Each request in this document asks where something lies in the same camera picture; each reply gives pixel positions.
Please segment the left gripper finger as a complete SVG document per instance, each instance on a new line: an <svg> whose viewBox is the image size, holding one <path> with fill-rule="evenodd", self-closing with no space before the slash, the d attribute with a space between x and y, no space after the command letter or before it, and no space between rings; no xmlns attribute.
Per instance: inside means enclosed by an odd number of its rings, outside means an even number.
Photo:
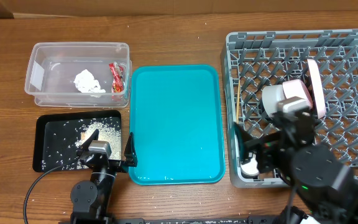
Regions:
<svg viewBox="0 0 358 224"><path fill-rule="evenodd" d="M135 144L134 144L134 133L130 132L129 138L127 140L127 144L124 150L125 156L125 165L128 167L136 167L138 160L135 152Z"/></svg>
<svg viewBox="0 0 358 224"><path fill-rule="evenodd" d="M99 130L95 129L91 136L79 147L79 152L88 151L91 143L97 141L99 136Z"/></svg>

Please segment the white paper cup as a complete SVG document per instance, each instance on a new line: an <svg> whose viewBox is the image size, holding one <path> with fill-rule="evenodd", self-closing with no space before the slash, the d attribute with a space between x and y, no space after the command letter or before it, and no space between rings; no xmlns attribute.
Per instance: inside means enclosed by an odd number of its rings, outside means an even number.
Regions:
<svg viewBox="0 0 358 224"><path fill-rule="evenodd" d="M256 153L248 152L241 160L241 174L244 178L254 178L259 175Z"/></svg>

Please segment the rice and food scraps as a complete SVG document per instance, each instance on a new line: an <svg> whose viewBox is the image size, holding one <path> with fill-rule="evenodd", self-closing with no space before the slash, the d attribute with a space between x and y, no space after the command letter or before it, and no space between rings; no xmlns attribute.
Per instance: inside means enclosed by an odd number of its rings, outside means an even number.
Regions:
<svg viewBox="0 0 358 224"><path fill-rule="evenodd" d="M111 147L110 159L121 159L121 120L117 117L49 121L41 143L40 170L48 171L72 161L77 149L99 130L98 139Z"/></svg>

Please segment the grey bowl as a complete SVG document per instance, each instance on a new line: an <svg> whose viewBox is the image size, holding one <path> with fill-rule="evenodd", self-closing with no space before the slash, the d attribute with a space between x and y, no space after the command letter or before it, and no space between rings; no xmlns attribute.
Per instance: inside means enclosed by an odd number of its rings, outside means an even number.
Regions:
<svg viewBox="0 0 358 224"><path fill-rule="evenodd" d="M278 103L285 99L283 85L265 86L262 90L262 104L270 118L277 112Z"/></svg>

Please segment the white napkin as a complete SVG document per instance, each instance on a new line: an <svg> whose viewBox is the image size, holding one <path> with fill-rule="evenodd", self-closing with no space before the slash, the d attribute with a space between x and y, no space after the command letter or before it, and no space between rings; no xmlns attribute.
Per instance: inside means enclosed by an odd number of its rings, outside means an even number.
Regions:
<svg viewBox="0 0 358 224"><path fill-rule="evenodd" d="M106 90L101 88L99 81L96 80L91 72L87 69L76 75L74 82L75 87L81 93L90 93L92 97L100 98L98 93L105 93Z"/></svg>

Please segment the wooden chopstick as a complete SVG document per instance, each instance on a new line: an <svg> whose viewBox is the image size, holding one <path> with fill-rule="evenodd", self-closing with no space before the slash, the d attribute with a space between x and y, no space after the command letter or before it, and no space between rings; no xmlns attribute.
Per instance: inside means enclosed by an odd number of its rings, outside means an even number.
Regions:
<svg viewBox="0 0 358 224"><path fill-rule="evenodd" d="M241 101L241 81L239 79L237 83L237 99L236 99L236 123L239 122L239 111L240 109L240 101Z"/></svg>

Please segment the pink bowl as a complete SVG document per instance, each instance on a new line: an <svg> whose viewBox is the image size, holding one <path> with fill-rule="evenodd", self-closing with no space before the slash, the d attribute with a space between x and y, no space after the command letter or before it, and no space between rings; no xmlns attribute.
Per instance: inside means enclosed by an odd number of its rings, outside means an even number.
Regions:
<svg viewBox="0 0 358 224"><path fill-rule="evenodd" d="M313 107L313 100L306 85L299 79L283 82L283 93L286 99L299 97L306 100L310 109Z"/></svg>

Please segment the red snack wrapper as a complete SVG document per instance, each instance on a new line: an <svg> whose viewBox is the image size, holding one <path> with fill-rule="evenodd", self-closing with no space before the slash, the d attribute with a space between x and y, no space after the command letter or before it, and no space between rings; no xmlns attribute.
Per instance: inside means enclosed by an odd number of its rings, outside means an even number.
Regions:
<svg viewBox="0 0 358 224"><path fill-rule="evenodd" d="M113 77L111 91L120 93L124 90L124 67L117 62L113 62L109 64L109 68Z"/></svg>

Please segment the pink plate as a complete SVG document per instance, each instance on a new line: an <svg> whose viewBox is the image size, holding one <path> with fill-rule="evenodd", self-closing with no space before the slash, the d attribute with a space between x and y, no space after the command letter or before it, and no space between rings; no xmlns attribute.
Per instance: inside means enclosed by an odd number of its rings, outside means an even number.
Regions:
<svg viewBox="0 0 358 224"><path fill-rule="evenodd" d="M325 99L323 86L317 62L313 59L308 59L308 68L310 73L310 80L313 89L314 102L318 118L323 118L326 114Z"/></svg>

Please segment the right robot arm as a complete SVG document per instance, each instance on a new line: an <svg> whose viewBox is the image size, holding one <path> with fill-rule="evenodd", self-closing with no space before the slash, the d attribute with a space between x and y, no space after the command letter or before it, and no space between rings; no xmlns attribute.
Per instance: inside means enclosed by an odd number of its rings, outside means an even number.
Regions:
<svg viewBox="0 0 358 224"><path fill-rule="evenodd" d="M261 138L234 125L244 156L256 155L260 173L274 169L318 221L358 223L358 180L353 170L339 162L325 144L313 144L313 126L284 124Z"/></svg>

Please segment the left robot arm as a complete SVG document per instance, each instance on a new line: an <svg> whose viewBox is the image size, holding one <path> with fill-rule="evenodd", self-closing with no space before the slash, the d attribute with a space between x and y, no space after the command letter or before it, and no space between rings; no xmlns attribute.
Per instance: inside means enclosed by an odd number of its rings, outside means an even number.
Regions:
<svg viewBox="0 0 358 224"><path fill-rule="evenodd" d="M137 166L134 134L130 133L124 151L124 160L110 159L111 147L107 141L98 139L95 130L77 151L79 161L92 170L90 180L75 184L70 198L73 211L70 223L117 223L108 213L112 187L118 173L127 173Z"/></svg>

